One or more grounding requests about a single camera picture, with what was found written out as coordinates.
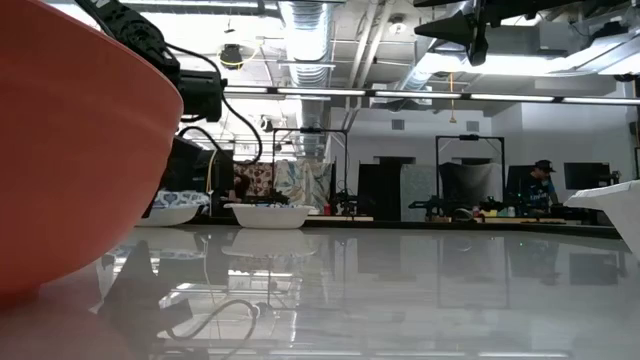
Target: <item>cap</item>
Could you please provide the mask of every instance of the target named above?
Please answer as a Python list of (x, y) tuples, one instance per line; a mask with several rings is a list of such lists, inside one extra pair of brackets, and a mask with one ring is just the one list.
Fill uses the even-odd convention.
[(553, 164), (549, 160), (540, 160), (536, 162), (536, 168), (544, 171), (544, 172), (556, 172), (553, 170)]

